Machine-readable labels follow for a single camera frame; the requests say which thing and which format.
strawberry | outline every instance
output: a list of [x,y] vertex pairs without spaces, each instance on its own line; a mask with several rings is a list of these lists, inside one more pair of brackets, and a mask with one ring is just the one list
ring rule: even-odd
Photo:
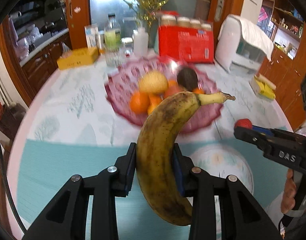
[[237,120],[235,125],[234,125],[234,128],[236,127],[244,127],[244,128],[248,128],[248,129],[252,129],[252,123],[249,119],[240,119],[240,120]]

fruit plate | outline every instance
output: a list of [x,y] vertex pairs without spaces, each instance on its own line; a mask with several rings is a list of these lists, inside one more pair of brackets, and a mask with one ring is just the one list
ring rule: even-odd
[[[129,107],[130,98],[133,92],[138,89],[138,80],[154,69],[163,73],[168,80],[176,80],[177,73],[183,67],[190,67],[195,70],[199,88],[202,88],[206,94],[218,91],[215,82],[210,80],[206,73],[198,70],[194,65],[188,65],[183,61],[175,61],[170,57],[153,57],[130,61],[123,67],[119,67],[117,74],[108,76],[108,82],[104,85],[107,93],[106,99],[111,103],[115,113],[123,116],[130,123],[141,127],[147,118],[147,114],[135,114]],[[221,115],[220,109],[222,107],[223,104],[211,104],[200,107],[185,124],[180,133],[191,133],[211,125]]]

teal placemat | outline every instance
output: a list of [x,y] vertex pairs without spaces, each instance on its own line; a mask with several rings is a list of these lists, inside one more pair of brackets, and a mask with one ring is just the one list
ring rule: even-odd
[[[287,168],[267,160],[255,146],[235,138],[214,142],[180,144],[184,155],[198,148],[220,143],[239,151],[251,167],[254,178],[254,197],[266,207],[285,183]],[[128,147],[88,147],[51,144],[27,140],[23,151],[17,187],[18,212],[32,223],[62,185],[73,175],[89,177],[113,165],[125,155]],[[187,239],[189,228],[171,225],[160,219],[143,197],[136,176],[126,198],[116,198],[118,232],[121,240]]]

table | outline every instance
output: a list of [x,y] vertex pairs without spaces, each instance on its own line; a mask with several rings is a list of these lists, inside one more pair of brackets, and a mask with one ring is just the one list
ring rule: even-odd
[[[286,168],[263,158],[255,146],[236,140],[234,123],[249,118],[258,126],[291,127],[277,102],[256,97],[248,79],[229,75],[218,65],[198,68],[237,100],[227,101],[221,117],[211,126],[179,135],[177,142],[188,156],[211,143],[241,152],[253,172],[254,196],[266,207],[283,190]],[[7,172],[14,202],[27,227],[71,175],[98,174],[126,154],[131,142],[136,142],[140,128],[117,116],[105,99],[103,84],[109,71],[103,59],[86,67],[57,70],[32,102],[14,141]],[[187,239],[188,227],[173,226],[153,213],[136,176],[129,196],[116,199],[116,210],[121,240],[135,236]],[[20,239],[22,233],[9,205],[7,211],[13,234]],[[89,227],[86,235],[89,239]]]

red box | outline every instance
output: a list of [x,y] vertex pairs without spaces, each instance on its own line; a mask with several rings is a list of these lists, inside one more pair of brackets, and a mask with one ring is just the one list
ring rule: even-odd
[[158,28],[160,56],[192,63],[214,62],[213,31],[179,26]]

